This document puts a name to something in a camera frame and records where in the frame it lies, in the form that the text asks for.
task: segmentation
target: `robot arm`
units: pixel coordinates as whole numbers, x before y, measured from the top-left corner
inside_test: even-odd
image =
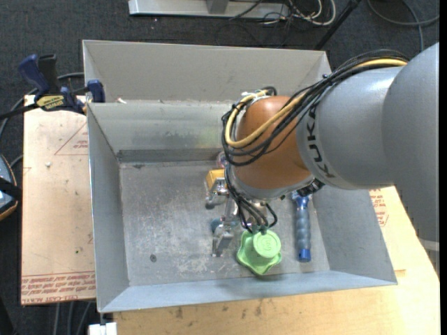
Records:
[[[314,179],[396,185],[422,243],[437,251],[438,81],[439,44],[409,63],[365,54],[292,97],[266,96],[273,88],[249,94],[223,118],[227,181],[254,202]]]

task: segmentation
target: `yellow object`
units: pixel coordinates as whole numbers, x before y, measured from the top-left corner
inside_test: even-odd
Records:
[[[213,169],[207,173],[205,178],[208,190],[211,190],[217,179],[225,179],[224,169]]]
[[[64,96],[58,94],[56,96],[54,95],[46,95],[42,96],[36,104],[39,107],[44,107],[46,110],[52,109],[54,107],[59,107],[60,105],[64,105]]]

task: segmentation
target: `power cord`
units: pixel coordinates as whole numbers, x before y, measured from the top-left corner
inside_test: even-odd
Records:
[[[439,20],[439,15],[436,15],[435,17],[430,18],[428,20],[420,21],[418,19],[417,14],[414,11],[414,9],[412,7],[410,7],[410,5],[405,0],[402,0],[402,3],[409,10],[409,12],[413,16],[413,19],[415,20],[415,22],[397,21],[397,20],[390,19],[389,17],[386,17],[386,16],[380,14],[380,12],[373,6],[371,0],[367,0],[367,3],[368,3],[369,8],[371,9],[371,11],[375,15],[380,17],[382,20],[385,20],[385,21],[387,21],[387,22],[389,22],[391,24],[395,24],[395,25],[401,26],[401,27],[417,27],[418,28],[418,33],[419,33],[419,41],[420,41],[419,50],[422,52],[425,49],[425,46],[424,46],[424,36],[423,36],[422,28],[430,26],[431,24],[433,24],[436,21],[438,21]]]

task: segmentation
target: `cable bundle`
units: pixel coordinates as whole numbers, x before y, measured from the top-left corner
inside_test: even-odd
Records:
[[[404,66],[407,61],[408,59],[403,54],[392,50],[367,52],[349,59],[330,75],[326,75],[321,81],[294,93],[273,117],[268,119],[252,134],[246,136],[242,140],[235,140],[234,134],[237,129],[237,117],[240,113],[246,110],[251,103],[262,95],[276,95],[276,90],[273,87],[266,87],[261,91],[243,95],[242,98],[232,106],[231,110],[222,116],[223,132],[221,141],[226,160],[234,166],[245,166],[253,163],[262,155],[266,155],[277,149],[290,133],[295,130],[295,127],[304,117],[305,112],[309,110],[313,103],[319,101],[323,97],[324,92],[329,87],[365,70]],[[273,125],[273,123],[277,123],[277,125],[271,134],[267,135],[261,143],[254,146],[255,141],[257,141],[260,136],[265,136],[266,130]],[[295,124],[294,128],[282,138],[281,142],[274,149],[269,149],[272,141],[291,123]],[[244,161],[236,161],[238,156],[249,156],[249,158]]]

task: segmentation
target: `orange object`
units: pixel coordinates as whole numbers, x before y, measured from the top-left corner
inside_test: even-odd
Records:
[[[250,105],[237,128],[237,140],[248,136],[273,117],[289,98],[288,96],[272,96],[259,99]],[[273,123],[250,147],[255,147],[263,142],[281,120]],[[278,147],[292,128],[295,128],[294,123],[289,124],[278,134],[268,148],[267,153],[258,160],[246,166],[235,167],[237,178],[254,188],[273,189],[292,186],[309,177],[310,171],[302,162],[294,132],[290,133]],[[238,156],[235,157],[235,161],[240,163],[248,158],[251,158],[251,156]]]

